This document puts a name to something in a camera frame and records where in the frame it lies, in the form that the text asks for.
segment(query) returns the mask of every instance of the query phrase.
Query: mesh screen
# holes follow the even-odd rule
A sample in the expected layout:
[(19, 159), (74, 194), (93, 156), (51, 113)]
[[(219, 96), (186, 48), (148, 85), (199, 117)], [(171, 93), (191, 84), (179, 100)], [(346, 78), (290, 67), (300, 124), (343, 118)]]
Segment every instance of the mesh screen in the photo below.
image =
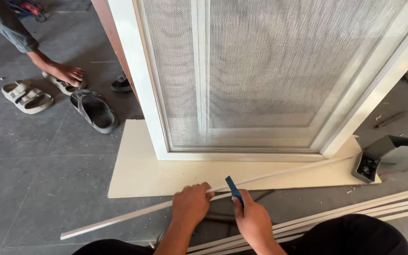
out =
[(408, 33), (407, 0), (139, 5), (170, 151), (309, 151), (377, 44)]

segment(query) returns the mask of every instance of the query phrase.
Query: white door frame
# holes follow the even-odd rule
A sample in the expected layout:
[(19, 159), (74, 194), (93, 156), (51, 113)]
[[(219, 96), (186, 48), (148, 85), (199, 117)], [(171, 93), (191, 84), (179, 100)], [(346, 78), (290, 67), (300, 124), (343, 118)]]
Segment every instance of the white door frame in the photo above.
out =
[(162, 113), (136, 0), (108, 0), (139, 102), (159, 160), (315, 162), (332, 157), (408, 70), (408, 35), (357, 101), (320, 154), (311, 153), (177, 153), (168, 149)]

